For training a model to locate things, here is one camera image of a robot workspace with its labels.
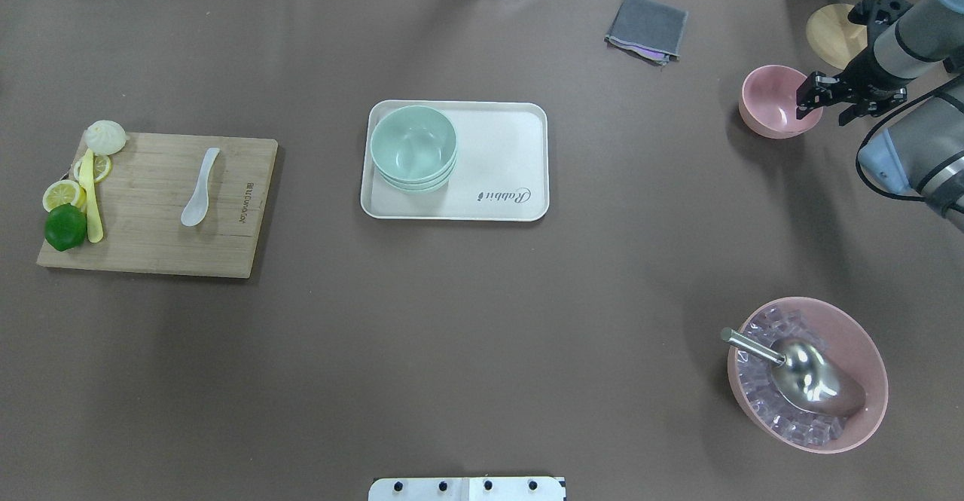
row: yellow knife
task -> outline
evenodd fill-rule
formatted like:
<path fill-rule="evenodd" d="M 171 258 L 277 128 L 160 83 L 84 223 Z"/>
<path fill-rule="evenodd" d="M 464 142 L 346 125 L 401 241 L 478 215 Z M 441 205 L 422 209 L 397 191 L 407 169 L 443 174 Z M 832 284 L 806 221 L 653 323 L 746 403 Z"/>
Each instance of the yellow knife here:
<path fill-rule="evenodd" d="M 89 148 L 80 162 L 80 185 L 87 192 L 87 240 L 91 243 L 104 239 L 104 226 L 100 222 L 100 209 L 97 209 L 97 195 L 93 191 L 93 151 Z"/>

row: lemon slice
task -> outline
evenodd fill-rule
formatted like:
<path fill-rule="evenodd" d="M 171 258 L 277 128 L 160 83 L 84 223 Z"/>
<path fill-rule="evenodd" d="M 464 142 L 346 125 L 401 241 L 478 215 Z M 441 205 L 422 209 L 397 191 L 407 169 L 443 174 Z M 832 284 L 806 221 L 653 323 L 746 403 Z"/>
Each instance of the lemon slice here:
<path fill-rule="evenodd" d="M 44 209 L 47 212 L 50 212 L 56 206 L 62 206 L 64 203 L 70 203 L 75 208 L 82 208 L 86 201 L 87 193 L 84 192 L 84 189 L 77 185 L 76 181 L 68 181 L 68 179 L 47 186 L 47 191 L 44 192 Z"/>
<path fill-rule="evenodd" d="M 83 158 L 78 158 L 73 164 L 73 178 L 80 181 L 80 162 Z M 106 154 L 98 154 L 93 158 L 93 182 L 101 182 L 114 167 L 111 158 Z"/>

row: black cable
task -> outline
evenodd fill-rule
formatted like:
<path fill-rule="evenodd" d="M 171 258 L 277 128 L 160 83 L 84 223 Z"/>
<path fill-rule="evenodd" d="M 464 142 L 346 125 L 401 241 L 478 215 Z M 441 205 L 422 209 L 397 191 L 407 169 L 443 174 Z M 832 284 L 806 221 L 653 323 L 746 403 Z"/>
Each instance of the black cable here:
<path fill-rule="evenodd" d="M 930 92 L 925 93 L 925 95 L 918 97 L 918 99 L 915 99 L 913 102 L 905 103 L 905 105 L 898 107 L 898 109 L 889 113 L 879 123 L 875 124 L 874 127 L 871 128 L 871 131 L 868 131 L 867 136 L 864 137 L 864 141 L 861 142 L 860 147 L 857 148 L 857 155 L 860 154 L 861 148 L 867 147 L 867 144 L 870 143 L 872 139 L 874 139 L 874 135 L 877 135 L 877 131 L 880 130 L 880 128 L 884 126 L 884 124 L 889 123 L 889 121 L 891 121 L 892 118 L 898 116 L 899 114 L 905 112 L 906 110 L 910 109 L 911 107 L 914 107 L 915 105 L 921 102 L 925 102 L 927 99 L 930 99 L 930 97 L 933 97 L 934 93 L 940 92 L 944 89 L 950 89 L 951 87 L 957 85 L 958 82 L 961 82 L 961 80 L 964 80 L 964 75 L 958 75 L 956 78 L 951 79 L 947 83 L 944 83 L 943 85 L 931 90 Z M 926 201 L 925 198 L 921 196 L 903 196 L 901 194 L 894 194 L 882 188 L 879 188 L 879 186 L 871 182 L 871 180 L 868 179 L 867 174 L 864 173 L 864 168 L 863 166 L 860 165 L 860 158 L 858 157 L 855 158 L 855 165 L 857 166 L 857 175 L 860 177 L 861 181 L 864 182 L 864 185 L 867 185 L 867 188 L 874 190 L 874 192 L 877 192 L 877 194 L 880 194 L 885 198 L 889 198 L 892 200 L 901 200 L 903 202 L 925 202 Z M 955 212 L 964 213 L 964 208 L 961 208 L 961 206 L 958 206 L 957 203 L 952 203 L 950 205 L 950 208 L 948 209 L 955 210 Z"/>

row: white mounting plate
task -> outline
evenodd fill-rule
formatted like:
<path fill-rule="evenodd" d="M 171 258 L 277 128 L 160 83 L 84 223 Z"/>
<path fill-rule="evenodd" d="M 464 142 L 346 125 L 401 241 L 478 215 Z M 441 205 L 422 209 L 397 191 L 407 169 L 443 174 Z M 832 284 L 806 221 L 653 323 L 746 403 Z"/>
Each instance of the white mounting plate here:
<path fill-rule="evenodd" d="M 562 477 L 378 479 L 368 501 L 565 501 Z"/>

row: pink bowl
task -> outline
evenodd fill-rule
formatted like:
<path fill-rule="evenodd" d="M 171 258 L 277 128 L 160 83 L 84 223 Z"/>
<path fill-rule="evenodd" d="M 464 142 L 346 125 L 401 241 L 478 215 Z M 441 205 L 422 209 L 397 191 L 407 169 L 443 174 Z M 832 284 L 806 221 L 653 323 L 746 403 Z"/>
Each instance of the pink bowl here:
<path fill-rule="evenodd" d="M 819 123 L 823 108 L 802 120 L 796 119 L 796 89 L 807 78 L 793 68 L 778 64 L 754 69 L 743 79 L 740 117 L 750 130 L 770 139 L 786 139 L 805 133 Z"/>
<path fill-rule="evenodd" d="M 839 438 L 823 446 L 800 446 L 792 443 L 769 429 L 750 408 L 750 401 L 743 394 L 743 388 L 740 386 L 737 349 L 730 347 L 727 372 L 730 377 L 730 388 L 737 397 L 740 408 L 754 424 L 793 448 L 818 454 L 836 454 L 864 444 L 884 420 L 888 399 L 887 371 L 884 370 L 884 362 L 880 359 L 880 353 L 871 336 L 847 313 L 829 303 L 813 298 L 780 298 L 771 301 L 754 311 L 753 315 L 750 315 L 750 318 L 740 326 L 740 331 L 743 331 L 753 316 L 773 305 L 784 311 L 798 310 L 802 313 L 810 329 L 826 341 L 827 351 L 824 354 L 867 390 L 867 402 L 863 409 L 847 419 L 847 424 L 843 427 L 843 435 Z"/>

